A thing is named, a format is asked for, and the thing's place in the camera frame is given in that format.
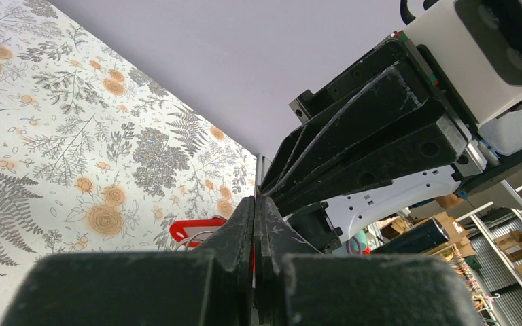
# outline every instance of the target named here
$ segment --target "robotic arm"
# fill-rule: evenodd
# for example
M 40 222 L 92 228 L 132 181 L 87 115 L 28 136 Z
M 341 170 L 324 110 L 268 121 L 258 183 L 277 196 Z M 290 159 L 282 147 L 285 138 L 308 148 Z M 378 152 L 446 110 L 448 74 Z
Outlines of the robotic arm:
M 262 193 L 320 250 L 522 167 L 522 1 L 425 8 L 415 18 L 402 1 L 402 31 L 290 104 L 303 125 L 282 142 Z M 297 211 L 314 202 L 319 214 Z M 323 247 L 324 236 L 333 240 Z

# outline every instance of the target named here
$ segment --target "black cable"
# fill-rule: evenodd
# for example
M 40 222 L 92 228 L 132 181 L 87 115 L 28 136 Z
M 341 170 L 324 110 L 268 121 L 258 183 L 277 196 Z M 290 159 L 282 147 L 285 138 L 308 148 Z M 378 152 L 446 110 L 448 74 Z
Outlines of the black cable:
M 401 3 L 399 4 L 399 13 L 401 14 L 401 20 L 403 20 L 405 25 L 409 25 L 415 20 L 415 16 L 409 11 L 407 0 L 401 0 Z

